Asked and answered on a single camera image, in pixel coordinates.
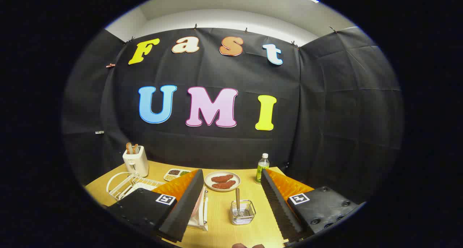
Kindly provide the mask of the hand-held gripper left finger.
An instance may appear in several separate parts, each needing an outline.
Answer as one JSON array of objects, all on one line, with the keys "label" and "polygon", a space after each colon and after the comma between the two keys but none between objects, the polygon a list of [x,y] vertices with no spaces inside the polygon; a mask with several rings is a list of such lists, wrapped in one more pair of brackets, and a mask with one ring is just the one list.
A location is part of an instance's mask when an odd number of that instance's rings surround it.
[{"label": "hand-held gripper left finger", "polygon": [[196,169],[153,190],[134,190],[107,210],[144,235],[176,243],[182,241],[203,186],[203,171]]}]

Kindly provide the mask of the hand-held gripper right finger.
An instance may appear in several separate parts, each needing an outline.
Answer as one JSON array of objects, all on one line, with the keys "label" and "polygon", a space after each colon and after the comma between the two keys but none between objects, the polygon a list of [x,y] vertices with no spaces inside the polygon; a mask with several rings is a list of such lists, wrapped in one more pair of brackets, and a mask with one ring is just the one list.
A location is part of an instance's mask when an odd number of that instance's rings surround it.
[{"label": "hand-held gripper right finger", "polygon": [[290,243],[312,241],[364,206],[331,187],[312,188],[270,169],[262,170],[261,185],[282,237]]}]

